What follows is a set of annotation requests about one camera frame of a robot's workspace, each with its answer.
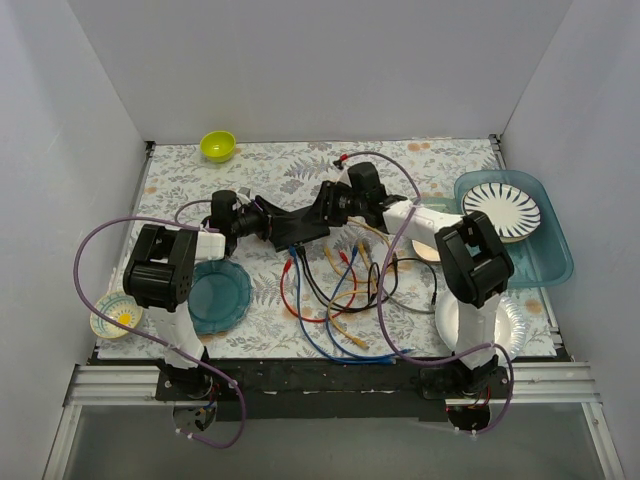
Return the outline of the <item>black network switch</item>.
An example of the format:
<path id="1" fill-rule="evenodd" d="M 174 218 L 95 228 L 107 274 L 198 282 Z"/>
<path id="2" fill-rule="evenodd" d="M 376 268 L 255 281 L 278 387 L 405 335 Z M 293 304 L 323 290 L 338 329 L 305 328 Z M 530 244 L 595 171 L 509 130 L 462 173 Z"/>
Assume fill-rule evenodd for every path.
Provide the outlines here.
<path id="1" fill-rule="evenodd" d="M 305 219 L 308 211 L 309 207 L 305 207 L 294 211 L 278 211 L 272 216 L 269 241 L 277 252 L 330 234 L 330 228 L 326 223 L 314 223 Z"/>

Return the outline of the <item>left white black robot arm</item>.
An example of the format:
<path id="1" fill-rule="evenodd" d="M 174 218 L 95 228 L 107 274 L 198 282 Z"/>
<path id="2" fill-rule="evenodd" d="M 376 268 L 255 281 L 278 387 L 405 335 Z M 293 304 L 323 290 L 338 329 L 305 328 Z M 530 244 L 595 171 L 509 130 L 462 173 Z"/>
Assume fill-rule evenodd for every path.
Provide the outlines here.
<path id="1" fill-rule="evenodd" d="M 136 304 L 151 312 L 168 351 L 158 367 L 171 384 L 193 400 L 213 389 L 209 354 L 200 326 L 232 326 L 252 297 L 249 275 L 230 261 L 240 238 L 255 235 L 282 251 L 330 232 L 328 196 L 283 210 L 257 196 L 241 202 L 232 190 L 213 193 L 210 214 L 199 228 L 142 226 L 123 276 Z"/>

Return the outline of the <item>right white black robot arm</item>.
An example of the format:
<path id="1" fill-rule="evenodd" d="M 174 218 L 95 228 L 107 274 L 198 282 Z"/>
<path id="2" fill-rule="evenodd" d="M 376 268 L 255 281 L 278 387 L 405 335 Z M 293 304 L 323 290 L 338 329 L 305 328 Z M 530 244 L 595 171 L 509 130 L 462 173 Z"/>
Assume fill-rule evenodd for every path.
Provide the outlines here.
<path id="1" fill-rule="evenodd" d="M 438 251 L 448 291 L 457 300 L 458 338 L 452 357 L 422 365 L 441 368 L 447 387 L 460 395 L 479 395 L 498 368 L 497 307 L 514 273 L 489 217 L 482 212 L 445 214 L 418 198 L 390 195 L 370 162 L 350 167 L 336 182 L 323 182 L 303 222 L 337 227 L 350 217 L 363 218 L 395 240 L 404 236 Z"/>

